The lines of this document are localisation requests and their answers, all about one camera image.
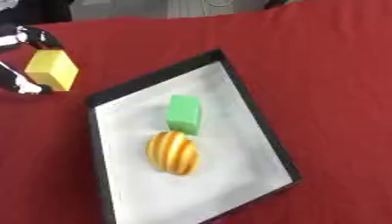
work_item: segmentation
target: ball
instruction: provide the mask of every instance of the ball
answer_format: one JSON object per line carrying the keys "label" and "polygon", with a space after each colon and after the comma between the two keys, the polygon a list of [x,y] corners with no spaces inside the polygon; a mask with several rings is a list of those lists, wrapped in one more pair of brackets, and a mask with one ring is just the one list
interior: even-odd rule
{"label": "ball", "polygon": [[199,164],[199,153],[193,141],[183,132],[162,132],[147,144],[149,161],[159,170],[177,175],[189,175]]}

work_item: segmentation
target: table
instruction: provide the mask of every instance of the table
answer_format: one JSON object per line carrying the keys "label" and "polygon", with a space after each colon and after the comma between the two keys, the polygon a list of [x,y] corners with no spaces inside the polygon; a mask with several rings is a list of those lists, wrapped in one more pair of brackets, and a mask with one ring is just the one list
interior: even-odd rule
{"label": "table", "polygon": [[[0,93],[0,221],[102,223],[84,98],[220,47],[303,182],[214,224],[392,221],[392,2],[314,0],[233,16],[45,25],[81,68],[73,91]],[[24,67],[32,49],[1,55]]]}

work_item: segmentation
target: toy block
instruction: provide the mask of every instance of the toy block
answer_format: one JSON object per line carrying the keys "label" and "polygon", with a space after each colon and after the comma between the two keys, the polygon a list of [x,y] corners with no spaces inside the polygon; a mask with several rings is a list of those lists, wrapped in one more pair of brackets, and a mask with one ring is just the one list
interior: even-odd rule
{"label": "toy block", "polygon": [[166,122],[171,130],[198,135],[200,129],[200,100],[191,95],[173,95],[166,111]]}
{"label": "toy block", "polygon": [[69,91],[79,69],[63,50],[37,50],[24,71],[38,84]]}

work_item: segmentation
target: orange striped ball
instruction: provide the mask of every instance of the orange striped ball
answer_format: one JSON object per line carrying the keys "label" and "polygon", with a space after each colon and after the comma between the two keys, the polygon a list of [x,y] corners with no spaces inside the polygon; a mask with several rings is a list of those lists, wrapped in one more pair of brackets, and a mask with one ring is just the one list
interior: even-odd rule
{"label": "orange striped ball", "polygon": [[147,158],[158,169],[177,175],[192,173],[199,163],[194,142],[179,131],[162,132],[147,144]]}

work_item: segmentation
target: tray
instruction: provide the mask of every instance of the tray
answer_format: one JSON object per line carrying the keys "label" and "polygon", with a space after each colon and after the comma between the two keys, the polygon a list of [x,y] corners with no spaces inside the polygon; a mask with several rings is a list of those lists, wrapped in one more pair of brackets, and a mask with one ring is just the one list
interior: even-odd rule
{"label": "tray", "polygon": [[[144,153],[152,136],[168,130],[172,95],[202,104],[200,134],[190,136],[200,166],[185,177],[155,170]],[[221,50],[101,91],[87,105],[108,224],[201,223],[300,180]]]}

